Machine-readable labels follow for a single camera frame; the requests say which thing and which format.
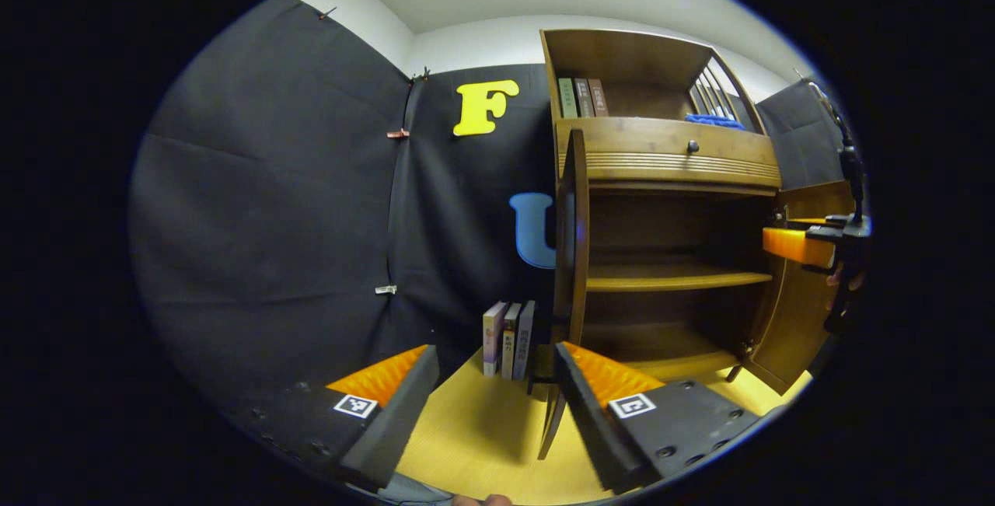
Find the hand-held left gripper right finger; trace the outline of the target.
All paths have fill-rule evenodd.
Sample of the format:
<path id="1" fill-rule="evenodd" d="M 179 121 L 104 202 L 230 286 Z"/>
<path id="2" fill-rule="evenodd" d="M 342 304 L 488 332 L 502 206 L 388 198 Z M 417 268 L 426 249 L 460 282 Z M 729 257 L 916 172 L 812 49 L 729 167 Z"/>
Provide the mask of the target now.
<path id="1" fill-rule="evenodd" d="M 761 420 L 696 379 L 658 381 L 577 344 L 557 344 L 553 360 L 599 481 L 615 494 L 682 476 Z"/>

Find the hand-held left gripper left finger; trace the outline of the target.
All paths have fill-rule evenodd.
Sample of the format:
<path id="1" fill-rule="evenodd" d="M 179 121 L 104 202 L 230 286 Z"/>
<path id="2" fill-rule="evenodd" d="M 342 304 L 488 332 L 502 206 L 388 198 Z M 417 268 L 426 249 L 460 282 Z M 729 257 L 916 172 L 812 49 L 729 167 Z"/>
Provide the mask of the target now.
<path id="1" fill-rule="evenodd" d="M 301 381 L 246 400 L 235 418 L 316 478 L 387 488 L 438 381 L 434 344 L 421 344 L 335 382 Z"/>

